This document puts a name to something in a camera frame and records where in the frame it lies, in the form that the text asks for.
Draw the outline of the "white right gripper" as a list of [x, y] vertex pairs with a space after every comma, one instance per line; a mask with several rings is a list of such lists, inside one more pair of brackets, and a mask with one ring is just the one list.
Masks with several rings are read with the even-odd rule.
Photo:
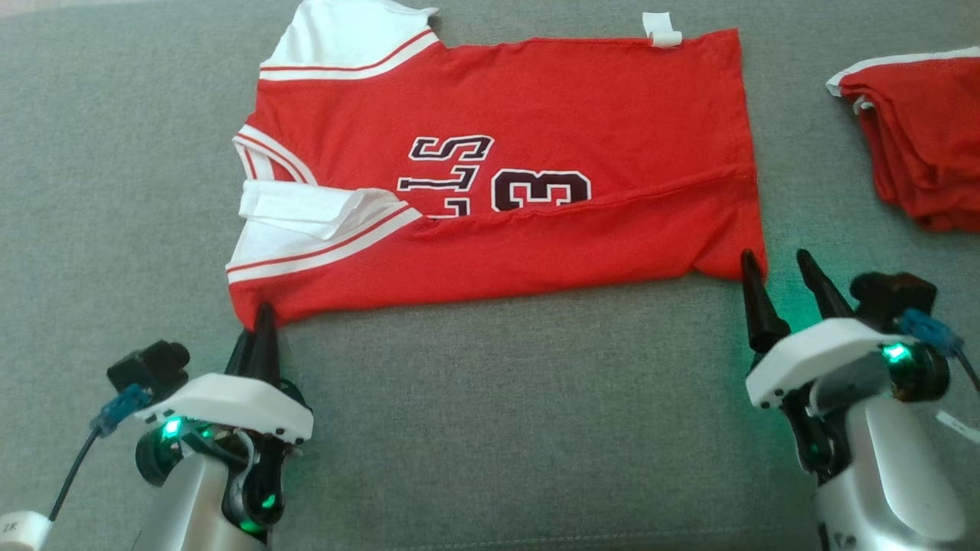
[[755, 253], [741, 254], [746, 337], [756, 353], [746, 393], [756, 408], [787, 418], [802, 470], [826, 484], [853, 459], [844, 428], [851, 407], [876, 398], [935, 402], [948, 391], [951, 374], [932, 345], [853, 318], [853, 307], [811, 252], [798, 249], [795, 260], [824, 321], [791, 334]]

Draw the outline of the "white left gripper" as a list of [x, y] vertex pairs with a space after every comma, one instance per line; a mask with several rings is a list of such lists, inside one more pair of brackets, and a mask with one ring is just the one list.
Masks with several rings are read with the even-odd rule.
[[314, 432], [314, 413], [281, 380], [276, 313], [263, 303], [225, 374], [186, 380], [134, 412], [147, 423], [136, 466], [161, 489], [149, 534], [268, 534], [285, 509], [286, 459]]

